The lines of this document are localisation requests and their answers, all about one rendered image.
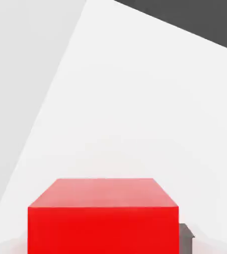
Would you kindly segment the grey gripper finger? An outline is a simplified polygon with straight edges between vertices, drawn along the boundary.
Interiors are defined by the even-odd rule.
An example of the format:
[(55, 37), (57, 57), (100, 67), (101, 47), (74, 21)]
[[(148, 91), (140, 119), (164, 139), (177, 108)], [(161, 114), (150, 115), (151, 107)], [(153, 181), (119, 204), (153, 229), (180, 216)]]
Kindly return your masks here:
[(213, 249), (207, 243), (197, 240), (186, 224), (180, 223), (179, 254), (213, 254)]

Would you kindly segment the small red cube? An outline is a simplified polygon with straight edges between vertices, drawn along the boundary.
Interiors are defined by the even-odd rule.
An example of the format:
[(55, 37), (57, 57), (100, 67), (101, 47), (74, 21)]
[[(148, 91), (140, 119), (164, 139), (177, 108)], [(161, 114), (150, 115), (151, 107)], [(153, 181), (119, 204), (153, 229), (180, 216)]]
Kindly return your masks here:
[(153, 179), (58, 179), (28, 207), (27, 254), (179, 254), (179, 207)]

